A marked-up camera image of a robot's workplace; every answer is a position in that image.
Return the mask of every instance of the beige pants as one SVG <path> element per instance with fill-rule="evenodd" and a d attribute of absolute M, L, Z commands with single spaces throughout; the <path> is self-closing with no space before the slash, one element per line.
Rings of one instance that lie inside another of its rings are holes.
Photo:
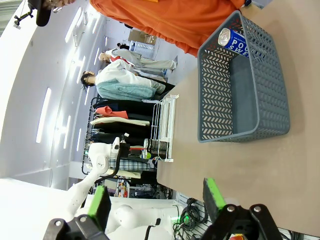
<path fill-rule="evenodd" d="M 173 60 L 151 60 L 148 58 L 141 57 L 140 62 L 146 68 L 152 69 L 170 69 L 173 70 L 177 67 L 177 63 Z"/>

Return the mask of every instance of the white ceiling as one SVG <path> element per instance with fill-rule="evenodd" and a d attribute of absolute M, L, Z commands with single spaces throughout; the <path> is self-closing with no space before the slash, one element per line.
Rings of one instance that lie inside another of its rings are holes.
<path fill-rule="evenodd" d="M 74 47 L 72 37 L 66 43 L 65 36 L 80 6 L 91 14 L 79 47 Z M 82 91 L 81 83 L 77 83 L 80 71 L 78 64 L 85 56 L 82 71 L 98 73 L 101 67 L 99 60 L 94 65 L 97 49 L 106 50 L 107 19 L 104 16 L 99 18 L 96 30 L 92 33 L 97 16 L 98 13 L 88 1 L 77 0 L 61 12 L 52 14 L 46 27 L 37 27 L 31 39 L 28 39 L 22 60 L 16 59 L 21 64 L 9 93 L 3 120 L 0 178 L 11 177 L 66 189 L 69 162 L 82 158 L 90 101 L 96 95 L 95 88 L 90 89 L 87 103 L 84 104 L 86 92 Z M 41 142 L 36 143 L 47 88 L 51 89 L 51 97 Z M 64 149 L 68 116 L 71 121 Z M 79 151 L 76 151 L 80 128 Z"/>

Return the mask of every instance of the plaid shirt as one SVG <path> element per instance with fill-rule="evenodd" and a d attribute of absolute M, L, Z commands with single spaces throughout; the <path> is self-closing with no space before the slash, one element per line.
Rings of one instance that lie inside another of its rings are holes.
<path fill-rule="evenodd" d="M 109 169 L 115 169 L 116 162 L 117 162 L 117 160 L 115 158 L 109 158 Z M 149 163 L 133 161 L 133 160 L 128 160 L 128 159 L 121 159 L 120 160 L 119 170 L 142 171 L 142 170 L 148 170 L 148 169 L 150 169 Z"/>

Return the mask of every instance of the white wire rack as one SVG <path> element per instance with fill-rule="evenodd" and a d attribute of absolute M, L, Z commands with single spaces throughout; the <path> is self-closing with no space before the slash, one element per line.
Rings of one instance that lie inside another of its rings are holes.
<path fill-rule="evenodd" d="M 158 141 L 157 157 L 164 162 L 173 162 L 172 148 L 175 124 L 176 99 L 179 95 L 167 95 L 153 107 L 153 119 L 151 125 L 151 139 Z M 167 142 L 166 150 L 159 146 L 161 142 Z"/>
<path fill-rule="evenodd" d="M 155 51 L 155 46 L 138 41 L 131 41 L 129 49 L 130 51 L 141 54 L 141 56 L 144 58 L 152 59 Z"/>

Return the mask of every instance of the mannequin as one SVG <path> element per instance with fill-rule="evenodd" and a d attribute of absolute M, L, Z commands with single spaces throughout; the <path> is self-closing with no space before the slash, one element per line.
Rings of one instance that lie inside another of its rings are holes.
<path fill-rule="evenodd" d="M 106 66 L 97 76 L 85 71 L 81 83 L 85 88 L 96 86 L 99 95 L 106 99 L 141 101 L 162 94 L 165 85 L 132 73 L 133 68 L 122 59 Z"/>
<path fill-rule="evenodd" d="M 146 71 L 162 73 L 162 71 L 165 69 L 173 71 L 174 69 L 176 69 L 178 64 L 177 61 L 174 60 L 152 60 L 144 58 L 141 56 L 141 54 L 126 49 L 112 49 L 107 52 L 102 52 L 99 55 L 99 60 L 113 62 L 119 57 L 132 64 L 136 69 L 141 70 L 145 73 Z"/>

